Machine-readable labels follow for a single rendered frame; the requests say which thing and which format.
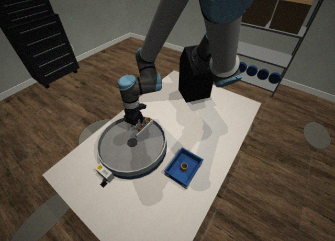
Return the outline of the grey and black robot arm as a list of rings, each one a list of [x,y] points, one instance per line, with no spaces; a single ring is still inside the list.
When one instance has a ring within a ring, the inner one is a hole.
[[[139,95],[162,89],[162,78],[154,62],[188,1],[160,0],[144,43],[136,51],[140,77],[125,75],[118,81],[126,109],[145,109],[147,105],[139,103]],[[206,33],[193,49],[191,62],[201,71],[211,70],[216,87],[228,86],[242,79],[237,49],[242,15],[252,1],[199,0]]]

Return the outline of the blue open crate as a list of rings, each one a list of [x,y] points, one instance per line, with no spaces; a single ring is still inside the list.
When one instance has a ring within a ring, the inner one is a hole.
[[[188,164],[186,172],[181,171],[182,163]],[[191,153],[184,148],[181,148],[176,156],[173,158],[173,160],[170,162],[168,167],[165,169],[164,175],[170,177],[171,179],[182,185],[182,187],[187,189],[191,179],[196,174],[202,163],[203,160],[199,156]]]

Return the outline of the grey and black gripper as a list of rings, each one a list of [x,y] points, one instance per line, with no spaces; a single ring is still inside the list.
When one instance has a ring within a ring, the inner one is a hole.
[[[126,118],[125,122],[127,121],[127,123],[131,124],[131,127],[133,127],[134,125],[136,126],[136,128],[140,128],[142,122],[143,122],[143,115],[141,113],[140,110],[135,111],[138,107],[134,108],[134,109],[124,109],[125,111],[125,115],[124,115],[124,119]],[[132,114],[131,114],[132,112]],[[128,114],[127,114],[128,113]]]

